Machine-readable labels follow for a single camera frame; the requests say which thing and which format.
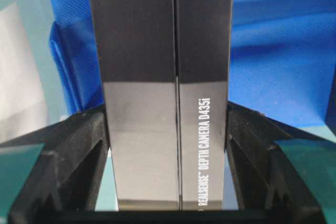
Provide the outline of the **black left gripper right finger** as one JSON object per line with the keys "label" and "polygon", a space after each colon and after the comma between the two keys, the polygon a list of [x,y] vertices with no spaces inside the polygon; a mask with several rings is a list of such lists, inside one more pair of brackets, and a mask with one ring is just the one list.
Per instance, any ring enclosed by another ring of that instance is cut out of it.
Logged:
{"label": "black left gripper right finger", "polygon": [[335,223],[335,143],[229,102],[235,223]]}

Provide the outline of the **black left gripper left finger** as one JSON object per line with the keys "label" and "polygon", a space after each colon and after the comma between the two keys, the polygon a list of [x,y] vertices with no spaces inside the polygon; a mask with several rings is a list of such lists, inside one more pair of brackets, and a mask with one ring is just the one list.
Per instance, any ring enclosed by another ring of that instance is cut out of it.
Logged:
{"label": "black left gripper left finger", "polygon": [[101,111],[86,111],[1,144],[1,223],[50,223],[93,211],[109,142]]}

